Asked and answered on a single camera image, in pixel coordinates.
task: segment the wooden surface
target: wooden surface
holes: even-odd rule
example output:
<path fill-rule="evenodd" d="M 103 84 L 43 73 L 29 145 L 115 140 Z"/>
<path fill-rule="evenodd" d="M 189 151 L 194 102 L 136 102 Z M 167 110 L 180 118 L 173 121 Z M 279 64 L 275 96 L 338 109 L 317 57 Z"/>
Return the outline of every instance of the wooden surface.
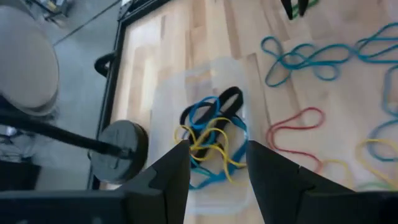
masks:
<path fill-rule="evenodd" d="M 128 27 L 112 121 L 129 119 L 150 132 L 157 86 L 176 73 L 228 56 L 244 68 L 249 116 L 255 121 L 252 139 L 265 144 L 264 134 L 270 124 L 316 106 L 326 113 L 326 123 L 319 129 L 281 132 L 278 145 L 312 152 L 321 159 L 348 162 L 356 185 L 377 180 L 356 162 L 353 152 L 374 127 L 389 119 L 380 107 L 382 80 L 389 66 L 354 59 L 341 66 L 341 77 L 335 82 L 321 82 L 310 69 L 303 69 L 294 71 L 286 84 L 269 88 L 264 79 L 274 58 L 261 51 L 260 41 L 274 35 L 285 50 L 303 42 L 318 46 L 353 44 L 398 19 L 398 3 L 394 1 L 320 0 L 304 18 L 289 21 L 279 0 L 173 0 Z M 333 51 L 322 57 L 342 58 L 344 54 Z M 281 68 L 276 73 L 271 81 L 286 75 Z M 185 97 L 177 91 L 171 96 Z M 398 90 L 393 90 L 391 100 L 398 101 Z M 317 119 L 316 114 L 308 114 L 298 123 L 310 125 Z M 398 141 L 391 132 L 383 137 Z M 309 169 L 315 167 L 306 157 L 283 155 Z M 373 164 L 385 172 L 392 170 L 389 165 Z M 338 165 L 328 165 L 323 175 L 341 182 L 342 173 Z M 262 222 L 255 201 L 234 215 L 187 215 L 185 219 L 185 223 Z"/>

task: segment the concrete floor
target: concrete floor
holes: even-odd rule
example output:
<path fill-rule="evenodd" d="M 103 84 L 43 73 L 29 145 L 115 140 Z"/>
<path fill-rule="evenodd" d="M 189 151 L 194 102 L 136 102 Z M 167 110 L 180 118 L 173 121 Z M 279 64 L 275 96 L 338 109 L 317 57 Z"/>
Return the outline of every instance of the concrete floor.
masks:
<path fill-rule="evenodd" d="M 74 0 L 61 27 L 45 22 L 32 6 L 58 57 L 56 126 L 95 137 L 106 80 L 93 65 L 96 58 L 113 49 L 120 5 L 116 0 Z M 34 151 L 33 162 L 43 167 L 37 190 L 86 189 L 90 161 L 85 150 L 42 141 L 35 144 Z"/>

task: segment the plastic bin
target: plastic bin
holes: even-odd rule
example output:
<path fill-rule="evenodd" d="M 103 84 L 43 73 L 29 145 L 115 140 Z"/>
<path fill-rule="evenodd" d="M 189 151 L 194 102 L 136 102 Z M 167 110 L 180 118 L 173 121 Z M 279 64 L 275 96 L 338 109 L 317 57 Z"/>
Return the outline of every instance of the plastic bin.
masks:
<path fill-rule="evenodd" d="M 248 131 L 252 124 L 247 84 L 243 68 L 240 63 L 232 58 L 219 58 L 208 64 L 173 75 L 171 78 L 159 83 L 154 97 L 151 114 L 151 127 L 149 136 L 149 155 L 147 165 L 150 166 L 168 150 L 174 147 L 174 131 L 179 126 L 182 111 L 202 100 L 206 96 L 219 96 L 231 86 L 238 86 L 243 92 L 244 104 L 238 111 L 238 116 L 246 123 Z M 244 142 L 245 133 L 233 124 L 225 128 L 229 137 L 229 152 L 232 155 Z M 178 132 L 182 137 L 183 130 Z M 222 170 L 222 158 L 219 152 L 209 161 L 202 163 L 217 174 Z M 201 182 L 206 177 L 191 172 L 191 183 Z M 250 203 L 254 194 L 249 181 L 248 170 L 237 170 L 232 179 L 208 185 L 201 190 L 190 190 L 187 200 L 187 213 L 192 214 L 225 214 L 242 210 Z"/>

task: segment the black metal frame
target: black metal frame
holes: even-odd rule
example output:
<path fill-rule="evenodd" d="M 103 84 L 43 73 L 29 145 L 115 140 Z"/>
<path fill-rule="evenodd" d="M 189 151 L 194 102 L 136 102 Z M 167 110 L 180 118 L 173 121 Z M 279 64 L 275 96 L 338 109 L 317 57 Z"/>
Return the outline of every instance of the black metal frame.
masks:
<path fill-rule="evenodd" d="M 120 61 L 123 52 L 124 35 L 126 33 L 126 28 L 133 22 L 141 19 L 142 17 L 148 15 L 150 12 L 163 6 L 170 0 L 131 0 L 120 8 L 118 17 L 118 31 L 116 33 L 116 39 L 114 43 L 114 57 L 109 58 L 109 69 L 106 75 L 106 86 L 105 94 L 101 106 L 101 114 L 99 117 L 98 129 L 96 137 L 98 139 L 101 132 L 110 124 L 114 94 L 116 91 L 116 85 L 118 83 L 118 75 L 120 68 Z M 100 181 L 93 175 L 90 168 L 90 178 L 88 181 L 87 189 L 99 189 Z"/>

